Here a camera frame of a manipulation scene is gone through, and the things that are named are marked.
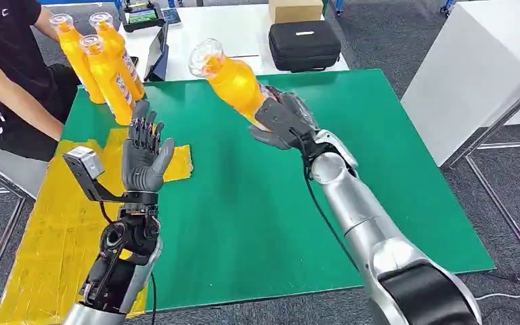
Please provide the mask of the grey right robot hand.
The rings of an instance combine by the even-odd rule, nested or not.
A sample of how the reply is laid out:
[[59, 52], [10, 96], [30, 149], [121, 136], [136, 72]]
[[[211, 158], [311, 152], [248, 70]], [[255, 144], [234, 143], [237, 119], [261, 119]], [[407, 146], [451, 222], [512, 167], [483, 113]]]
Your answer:
[[263, 129], [248, 126], [250, 135], [259, 142], [287, 150], [299, 148], [298, 137], [314, 136], [318, 125], [313, 112], [295, 93], [281, 91], [273, 86], [266, 89], [271, 94], [255, 113]]

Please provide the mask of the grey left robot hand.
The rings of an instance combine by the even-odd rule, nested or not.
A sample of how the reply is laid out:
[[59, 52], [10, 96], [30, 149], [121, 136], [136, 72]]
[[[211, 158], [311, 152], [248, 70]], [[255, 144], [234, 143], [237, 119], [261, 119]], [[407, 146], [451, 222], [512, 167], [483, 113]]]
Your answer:
[[174, 155], [175, 141], [161, 139], [164, 123], [156, 123], [156, 112], [147, 100], [136, 102], [123, 142], [122, 182], [127, 191], [158, 192]]

